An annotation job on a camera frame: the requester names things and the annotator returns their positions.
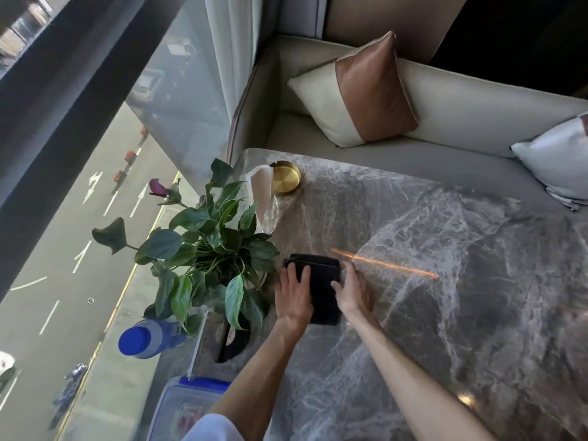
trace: sofa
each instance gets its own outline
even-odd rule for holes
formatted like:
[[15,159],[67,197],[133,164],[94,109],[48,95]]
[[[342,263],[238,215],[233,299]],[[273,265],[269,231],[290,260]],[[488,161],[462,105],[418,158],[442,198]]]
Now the sofa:
[[[351,47],[301,37],[273,37],[260,52],[231,124],[227,160],[247,148],[358,164],[516,198],[539,211],[566,208],[512,154],[532,139],[588,111],[588,100],[483,81],[398,59],[419,121],[404,136],[339,148],[322,133],[286,82]],[[581,214],[586,214],[584,207]]]

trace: blue bottle cap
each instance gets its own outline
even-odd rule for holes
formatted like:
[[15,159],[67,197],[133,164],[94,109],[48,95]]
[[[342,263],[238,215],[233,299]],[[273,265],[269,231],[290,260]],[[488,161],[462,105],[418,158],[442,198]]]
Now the blue bottle cap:
[[125,356],[142,353],[151,343],[151,333],[142,326],[129,328],[118,339],[118,349]]

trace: throw pillow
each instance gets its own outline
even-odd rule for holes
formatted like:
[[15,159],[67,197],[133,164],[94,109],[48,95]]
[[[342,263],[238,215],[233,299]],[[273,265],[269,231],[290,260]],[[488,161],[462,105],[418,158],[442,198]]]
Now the throw pillow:
[[290,79],[288,86],[340,147],[391,138],[418,126],[398,76],[392,32]]
[[555,199],[572,210],[588,205],[588,112],[511,149]]

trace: road marking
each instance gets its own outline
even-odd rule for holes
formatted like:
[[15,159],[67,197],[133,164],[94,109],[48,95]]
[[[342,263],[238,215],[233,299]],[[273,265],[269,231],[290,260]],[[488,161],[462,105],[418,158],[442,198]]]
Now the road marking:
[[135,214],[135,211],[137,210],[137,207],[139,207],[139,203],[145,197],[145,192],[147,192],[147,186],[148,185],[149,185],[149,183],[145,184],[145,187],[143,187],[143,190],[141,191],[141,193],[139,193],[139,199],[137,200],[137,203],[135,204],[135,207],[133,207],[133,211],[130,213],[129,218],[133,218],[133,215]]
[[47,320],[45,321],[45,324],[43,325],[43,327],[40,329],[39,331],[39,335],[43,334],[43,331],[45,331],[45,328],[47,328],[47,324],[49,323],[49,319],[51,318],[51,316],[53,315],[53,313],[55,312],[55,308],[57,308],[57,305],[59,304],[59,301],[57,300],[57,302],[55,302],[55,304],[53,305],[53,309],[51,310],[51,312],[49,313],[49,315],[47,316]]
[[26,288],[27,286],[31,286],[31,285],[34,285],[35,283],[39,283],[40,281],[43,281],[43,280],[45,280],[46,278],[47,278],[47,276],[45,276],[45,277],[43,277],[43,278],[40,278],[40,279],[38,279],[38,280],[32,281],[32,282],[30,282],[30,283],[27,283],[26,285],[17,286],[16,288],[11,288],[10,290],[11,290],[11,291],[16,291],[17,289]]
[[116,195],[118,195],[118,190],[116,192],[114,192],[114,195],[112,195],[112,199],[111,201],[108,203],[108,207],[107,209],[104,211],[104,215],[102,216],[106,216],[108,213],[108,210],[110,209],[110,206],[112,206],[112,203],[114,202],[114,198],[116,198]]
[[[180,172],[177,172],[176,176],[173,178],[173,182],[176,182],[179,177],[180,177]],[[161,214],[164,212],[164,207],[165,206],[159,207],[159,213],[157,214],[157,217],[155,217],[155,221],[153,222],[153,226],[151,226],[151,229],[149,230],[147,235],[149,235],[155,229],[155,226],[157,225],[157,222],[159,221]],[[116,314],[116,311],[121,306],[122,297],[125,296],[125,292],[128,289],[128,287],[130,285],[130,281],[133,278],[133,275],[135,275],[136,270],[137,270],[137,264],[135,263],[135,265],[133,266],[133,269],[130,271],[129,278],[126,280],[125,287],[122,289],[121,296],[118,297],[118,302],[116,303],[116,306],[112,310],[111,318],[108,319],[107,326],[106,326],[106,328],[104,328],[105,334],[107,333],[108,328],[110,328],[110,326],[112,325],[112,321],[114,320],[114,315]],[[86,378],[88,377],[88,374],[90,373],[90,369],[92,368],[92,365],[94,364],[94,360],[96,360],[96,356],[98,355],[98,352],[100,351],[101,346],[102,346],[102,342],[100,341],[100,342],[98,342],[98,345],[96,346],[96,349],[94,350],[94,353],[92,354],[92,357],[90,357],[90,360],[88,361],[88,370],[86,370],[86,374],[84,375],[81,382],[79,383],[79,387],[77,388],[77,392],[75,393],[75,396],[73,397],[73,399],[71,401],[70,407],[68,408],[67,412],[65,412],[65,414],[63,415],[63,418],[61,419],[61,424],[57,428],[55,438],[53,438],[54,441],[58,441],[61,438],[61,434],[63,433],[63,430],[65,429],[65,425],[67,424],[68,419],[70,418],[70,415],[72,413],[72,409],[75,406],[77,399],[79,398],[80,393],[84,389],[84,384],[86,383]]]
[[88,201],[88,199],[92,196],[92,193],[94,193],[94,187],[96,187],[96,184],[98,184],[98,181],[100,180],[101,176],[102,172],[100,172],[100,174],[96,172],[92,176],[90,176],[90,188],[88,189],[88,192],[86,193],[86,197],[84,198],[84,202],[82,204],[85,204],[86,201]]
[[92,240],[90,240],[88,242],[88,244],[86,244],[86,247],[84,248],[83,251],[81,251],[79,254],[77,254],[73,260],[76,261],[77,259],[77,264],[75,265],[75,267],[73,268],[73,272],[72,274],[75,274],[75,272],[77,271],[77,267],[79,266],[79,264],[82,262],[82,259],[84,258],[84,255],[86,254],[86,251],[88,250],[88,248],[90,247],[90,243],[92,243]]
[[18,380],[18,376],[19,375],[20,375],[20,372],[18,372],[17,375],[14,377],[14,380],[12,381],[12,384],[10,385],[10,388],[6,392],[6,396],[4,396],[4,399],[2,400],[2,403],[0,403],[0,412],[2,411],[2,408],[4,407],[4,404],[6,403],[6,400],[8,399],[8,396],[10,395],[10,392],[14,388],[14,384],[17,383],[17,380]]

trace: sofa backrest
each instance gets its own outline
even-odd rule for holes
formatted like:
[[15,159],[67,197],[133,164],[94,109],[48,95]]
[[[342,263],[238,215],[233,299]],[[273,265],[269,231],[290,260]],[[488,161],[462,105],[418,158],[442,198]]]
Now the sofa backrest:
[[[264,60],[279,60],[279,109],[308,115],[286,82],[351,47],[301,37],[279,36]],[[419,127],[408,137],[474,152],[512,156],[512,144],[530,140],[588,111],[588,100],[464,76],[399,58],[399,74]]]

